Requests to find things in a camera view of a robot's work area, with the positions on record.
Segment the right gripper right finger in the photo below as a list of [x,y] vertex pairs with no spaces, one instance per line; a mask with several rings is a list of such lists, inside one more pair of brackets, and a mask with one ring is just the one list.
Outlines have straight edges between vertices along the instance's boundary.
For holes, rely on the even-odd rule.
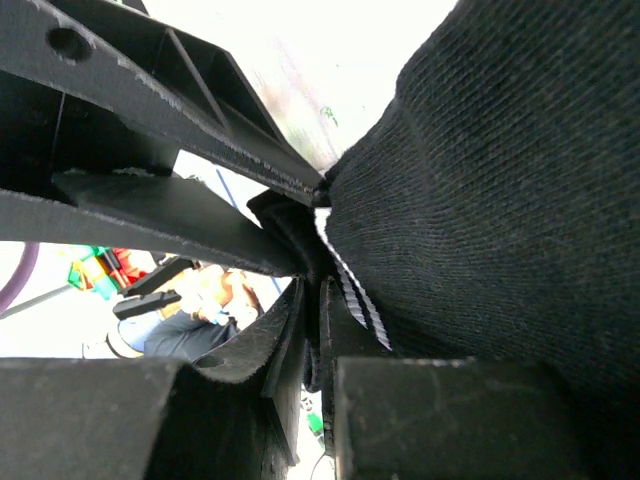
[[573,400],[540,363],[397,359],[337,283],[320,300],[326,448],[340,479],[592,479]]

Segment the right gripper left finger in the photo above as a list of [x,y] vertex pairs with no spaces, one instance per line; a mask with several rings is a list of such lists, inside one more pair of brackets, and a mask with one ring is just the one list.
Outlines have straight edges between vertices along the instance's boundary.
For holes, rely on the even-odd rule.
[[196,364],[5,359],[5,479],[283,479],[295,462],[304,285]]

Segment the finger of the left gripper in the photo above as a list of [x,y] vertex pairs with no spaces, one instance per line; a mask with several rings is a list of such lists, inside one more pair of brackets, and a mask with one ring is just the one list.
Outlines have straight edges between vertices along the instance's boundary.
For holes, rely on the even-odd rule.
[[287,142],[226,50],[113,1],[4,1],[1,70],[129,128],[319,203],[321,175]]
[[57,174],[62,201],[1,192],[1,237],[168,252],[268,276],[294,255],[206,186],[176,177]]

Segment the black sock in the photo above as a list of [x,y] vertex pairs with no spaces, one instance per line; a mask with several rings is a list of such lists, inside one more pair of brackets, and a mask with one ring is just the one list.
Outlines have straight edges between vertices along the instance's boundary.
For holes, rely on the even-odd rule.
[[403,357],[541,360],[639,475],[639,5],[460,1],[327,172],[249,206]]

